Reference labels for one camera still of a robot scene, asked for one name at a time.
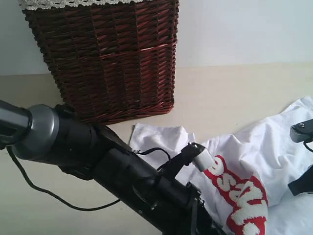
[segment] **black cable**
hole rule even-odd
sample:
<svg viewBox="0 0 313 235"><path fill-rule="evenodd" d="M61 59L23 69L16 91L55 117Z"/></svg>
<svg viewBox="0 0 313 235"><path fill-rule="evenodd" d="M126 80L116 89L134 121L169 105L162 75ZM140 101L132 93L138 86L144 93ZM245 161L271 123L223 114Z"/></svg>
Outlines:
<svg viewBox="0 0 313 235"><path fill-rule="evenodd" d="M149 150L147 150L147 151L145 151L145 152L143 152L143 153L138 152L138 154L144 156L144 155L148 155L148 154L150 154L150 153L152 153L152 152L155 152L155 151L158 151L158 150L159 150L159 151L162 151L163 153L165 153L165 154L167 155L169 161L171 160L171 156L170 156L169 153L166 152L163 148L151 148L151 149L149 149Z"/></svg>
<svg viewBox="0 0 313 235"><path fill-rule="evenodd" d="M311 149L310 147L308 147L308 143L311 143L312 140L311 139L308 139L306 141L303 142L304 146L307 148L307 150L309 150L310 152L313 153L313 149Z"/></svg>
<svg viewBox="0 0 313 235"><path fill-rule="evenodd" d="M109 203L109 204L106 204L104 206L101 206L101 207L96 207L96 208L81 208L81 207L76 207L76 206L73 206L72 204L70 204L69 202L65 201L64 199L62 199L61 197L59 197L58 195L54 194L53 192L47 190L47 189L43 189L43 188L40 188L36 185L33 184L33 182L31 182L31 180L29 179L26 171L24 170L23 166L21 165L21 163L18 161L18 159L15 157L11 147L7 147L6 148L11 159L13 160L13 162L15 163L15 165L18 167L18 169L20 170L20 172L22 173L24 179L26 180L26 182L28 183L28 185L33 188L34 190L36 191L39 191L39 192L43 192L43 193L46 193L46 194L49 194L50 196L54 197L55 199L59 200L60 202L62 202L63 204L67 205L68 207L74 209L74 210L77 210L77 211L83 211L83 212L94 212L94 211L99 211L99 210L102 210L102 209L105 209L105 208L108 208L110 206L113 206L115 204L117 204L118 202L120 202L120 200L116 200L112 203Z"/></svg>

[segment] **cloth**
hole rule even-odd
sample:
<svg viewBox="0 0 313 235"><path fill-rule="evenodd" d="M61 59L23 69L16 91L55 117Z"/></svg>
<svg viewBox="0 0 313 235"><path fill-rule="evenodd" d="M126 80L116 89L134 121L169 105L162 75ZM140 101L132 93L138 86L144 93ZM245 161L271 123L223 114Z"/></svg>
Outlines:
<svg viewBox="0 0 313 235"><path fill-rule="evenodd" d="M226 233L312 234L313 195L294 197L288 188L313 164L313 154L290 139L290 127L310 119L313 99L305 97L235 135L212 138L203 145L216 156L215 164L204 173L185 166L177 180L201 189L208 213ZM174 157L189 141L196 141L195 135L183 127L137 124L130 146L142 151L161 147ZM142 158L153 167L166 161L157 152Z"/></svg>
<svg viewBox="0 0 313 235"><path fill-rule="evenodd" d="M143 0L19 0L22 10L32 10L37 9L51 9L55 8L64 8L66 6L78 7L82 6L91 6L104 5L104 4L118 4L118 3L130 3L130 2L142 2Z"/></svg>

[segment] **wicker basket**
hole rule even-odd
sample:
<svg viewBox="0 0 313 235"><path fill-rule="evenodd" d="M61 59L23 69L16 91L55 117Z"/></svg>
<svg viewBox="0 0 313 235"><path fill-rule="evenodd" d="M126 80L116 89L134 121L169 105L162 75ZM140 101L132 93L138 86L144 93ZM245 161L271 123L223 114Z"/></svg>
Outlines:
<svg viewBox="0 0 313 235"><path fill-rule="evenodd" d="M64 102L87 123L174 105L178 0L23 10Z"/></svg>

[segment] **lace trim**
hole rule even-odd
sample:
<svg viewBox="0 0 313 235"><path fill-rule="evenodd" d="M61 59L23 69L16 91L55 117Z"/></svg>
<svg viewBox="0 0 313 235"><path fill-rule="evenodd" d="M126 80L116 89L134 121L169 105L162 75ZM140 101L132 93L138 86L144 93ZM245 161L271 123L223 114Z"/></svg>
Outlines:
<svg viewBox="0 0 313 235"><path fill-rule="evenodd" d="M66 6L78 7L90 6L93 4L104 5L108 4L118 4L130 3L130 2L142 2L143 0L19 0L20 6L23 10L37 10L37 9L51 9L55 8L64 8Z"/></svg>

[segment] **table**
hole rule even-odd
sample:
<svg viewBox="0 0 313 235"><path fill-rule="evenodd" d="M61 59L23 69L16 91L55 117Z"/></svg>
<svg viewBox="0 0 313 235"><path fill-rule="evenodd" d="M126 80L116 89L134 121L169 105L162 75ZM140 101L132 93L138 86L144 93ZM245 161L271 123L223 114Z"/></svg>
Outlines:
<svg viewBox="0 0 313 235"><path fill-rule="evenodd" d="M198 142L235 133L313 95L313 63L261 64L177 69L175 108L162 116L126 121L111 128L129 141L133 125L184 126ZM51 75L0 77L0 99L28 107L53 106L61 98ZM58 167L22 161L29 177L69 202L97 207L115 199L95 182L62 174ZM159 235L123 203L77 212L32 190L5 151L0 152L0 227L4 235Z"/></svg>

